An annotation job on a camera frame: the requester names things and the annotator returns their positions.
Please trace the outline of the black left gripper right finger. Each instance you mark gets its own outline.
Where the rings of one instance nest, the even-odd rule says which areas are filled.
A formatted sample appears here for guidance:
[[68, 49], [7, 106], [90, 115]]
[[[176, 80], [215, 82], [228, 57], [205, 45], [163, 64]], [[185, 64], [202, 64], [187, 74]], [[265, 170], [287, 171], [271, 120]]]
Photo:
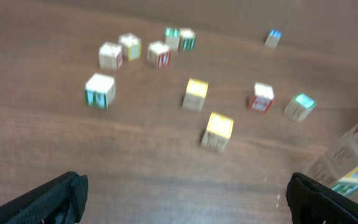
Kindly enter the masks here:
[[295, 172], [286, 199], [293, 224], [358, 224], [358, 203]]

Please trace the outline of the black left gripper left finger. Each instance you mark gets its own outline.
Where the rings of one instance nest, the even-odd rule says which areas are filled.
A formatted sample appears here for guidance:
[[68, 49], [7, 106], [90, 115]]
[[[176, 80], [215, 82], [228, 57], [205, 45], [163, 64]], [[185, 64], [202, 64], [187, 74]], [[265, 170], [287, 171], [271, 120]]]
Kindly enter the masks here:
[[88, 199], [88, 176], [66, 172], [0, 206], [0, 224], [79, 223]]

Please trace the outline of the green-sided number five block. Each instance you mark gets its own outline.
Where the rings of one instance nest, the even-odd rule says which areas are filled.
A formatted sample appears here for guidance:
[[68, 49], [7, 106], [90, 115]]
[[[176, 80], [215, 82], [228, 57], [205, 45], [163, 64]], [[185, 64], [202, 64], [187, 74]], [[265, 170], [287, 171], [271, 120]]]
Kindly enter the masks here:
[[315, 160], [307, 168], [305, 175], [329, 188], [341, 179], [339, 173], [324, 156]]

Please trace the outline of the yellow-sided picture wooden block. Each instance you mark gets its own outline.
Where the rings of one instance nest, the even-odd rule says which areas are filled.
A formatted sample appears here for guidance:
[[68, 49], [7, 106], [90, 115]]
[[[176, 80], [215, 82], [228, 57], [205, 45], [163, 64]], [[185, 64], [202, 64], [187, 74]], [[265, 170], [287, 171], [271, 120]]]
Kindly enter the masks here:
[[358, 167], [358, 145], [346, 134], [332, 145], [324, 156], [341, 176]]

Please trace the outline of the bird picture blue-sided block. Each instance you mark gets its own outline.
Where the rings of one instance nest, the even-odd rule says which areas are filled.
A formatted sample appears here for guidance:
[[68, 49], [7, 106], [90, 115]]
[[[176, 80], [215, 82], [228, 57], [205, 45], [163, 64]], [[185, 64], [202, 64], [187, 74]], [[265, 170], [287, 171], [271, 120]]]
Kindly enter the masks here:
[[345, 197], [355, 194], [358, 191], [358, 167], [339, 179], [331, 190]]

